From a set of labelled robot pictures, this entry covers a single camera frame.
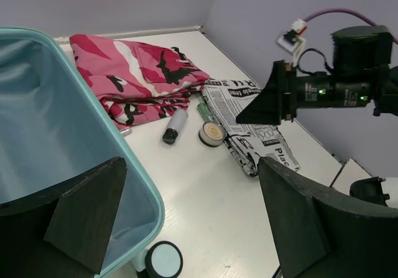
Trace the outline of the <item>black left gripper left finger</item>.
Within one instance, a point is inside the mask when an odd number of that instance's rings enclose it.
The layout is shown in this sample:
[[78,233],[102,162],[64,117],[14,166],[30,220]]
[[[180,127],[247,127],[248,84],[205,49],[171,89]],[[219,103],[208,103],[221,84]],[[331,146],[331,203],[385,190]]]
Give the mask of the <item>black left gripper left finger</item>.
[[121,157],[1,204],[1,277],[101,272],[127,174]]

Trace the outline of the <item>green lipstick tube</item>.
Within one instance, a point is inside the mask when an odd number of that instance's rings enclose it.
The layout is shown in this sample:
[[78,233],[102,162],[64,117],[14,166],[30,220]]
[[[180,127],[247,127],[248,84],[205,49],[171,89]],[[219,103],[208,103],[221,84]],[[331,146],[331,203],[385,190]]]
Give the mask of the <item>green lipstick tube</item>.
[[212,116],[211,111],[208,109],[205,103],[199,103],[197,105],[197,111],[199,112],[200,116],[204,120],[204,122],[213,122],[214,118]]

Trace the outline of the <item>light blue hard suitcase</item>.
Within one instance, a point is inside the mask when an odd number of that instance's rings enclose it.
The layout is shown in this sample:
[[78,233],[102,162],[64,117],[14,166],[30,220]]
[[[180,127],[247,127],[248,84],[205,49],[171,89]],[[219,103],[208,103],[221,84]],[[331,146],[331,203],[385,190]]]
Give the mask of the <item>light blue hard suitcase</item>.
[[1,28],[1,204],[114,157],[127,174],[101,272],[131,262],[138,277],[178,277],[179,248],[158,241],[165,208],[146,170],[72,61],[48,35]]

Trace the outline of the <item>newspaper print pouch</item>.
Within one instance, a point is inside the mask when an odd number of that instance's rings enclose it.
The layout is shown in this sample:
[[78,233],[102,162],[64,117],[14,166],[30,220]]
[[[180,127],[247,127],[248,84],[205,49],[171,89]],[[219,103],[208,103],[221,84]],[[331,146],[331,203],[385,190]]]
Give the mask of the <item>newspaper print pouch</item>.
[[227,133],[224,144],[246,174],[258,176],[261,157],[272,157],[297,172],[300,164],[278,127],[236,122],[236,116],[260,92],[261,87],[252,80],[215,79],[201,91],[208,109]]

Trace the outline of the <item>pink camouflage garment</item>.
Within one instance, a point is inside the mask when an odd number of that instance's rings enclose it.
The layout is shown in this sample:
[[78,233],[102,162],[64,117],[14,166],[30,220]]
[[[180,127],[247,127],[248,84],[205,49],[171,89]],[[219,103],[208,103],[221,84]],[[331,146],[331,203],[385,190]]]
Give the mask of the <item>pink camouflage garment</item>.
[[118,129],[187,109],[210,80],[177,47],[86,34],[69,41],[76,69]]

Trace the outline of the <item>grey tube black cap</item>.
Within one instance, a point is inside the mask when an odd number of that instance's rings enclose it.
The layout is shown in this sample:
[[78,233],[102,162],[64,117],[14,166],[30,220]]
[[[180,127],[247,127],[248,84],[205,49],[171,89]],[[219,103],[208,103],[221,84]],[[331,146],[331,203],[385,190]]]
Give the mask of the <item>grey tube black cap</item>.
[[174,112],[173,116],[170,118],[167,127],[165,128],[162,140],[168,145],[175,144],[187,119],[188,119],[187,111],[184,109],[177,109]]

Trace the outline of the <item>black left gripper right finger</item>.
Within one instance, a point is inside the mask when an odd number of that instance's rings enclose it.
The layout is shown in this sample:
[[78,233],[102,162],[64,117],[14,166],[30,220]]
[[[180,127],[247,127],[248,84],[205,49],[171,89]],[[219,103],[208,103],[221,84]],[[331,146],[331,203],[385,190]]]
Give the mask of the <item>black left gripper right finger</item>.
[[397,209],[263,157],[259,181],[283,277],[397,277]]

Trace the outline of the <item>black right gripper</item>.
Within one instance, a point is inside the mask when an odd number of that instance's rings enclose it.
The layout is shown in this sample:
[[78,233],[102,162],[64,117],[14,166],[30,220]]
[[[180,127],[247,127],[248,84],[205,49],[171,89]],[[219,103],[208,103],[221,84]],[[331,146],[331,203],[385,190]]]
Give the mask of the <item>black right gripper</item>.
[[394,39],[384,25],[355,26],[331,35],[333,60],[323,71],[307,71],[297,60],[285,71],[275,61],[262,91],[236,116],[238,124],[280,125],[298,109],[362,108],[374,116],[397,115],[397,67],[391,66]]

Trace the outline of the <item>round powder compact jar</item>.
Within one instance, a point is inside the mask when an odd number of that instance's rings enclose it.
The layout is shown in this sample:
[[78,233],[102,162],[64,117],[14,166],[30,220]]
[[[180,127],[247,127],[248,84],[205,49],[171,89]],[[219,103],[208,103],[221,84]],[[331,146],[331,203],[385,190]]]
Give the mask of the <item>round powder compact jar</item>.
[[211,121],[203,123],[198,132],[198,137],[208,147],[220,146],[226,138],[224,129]]

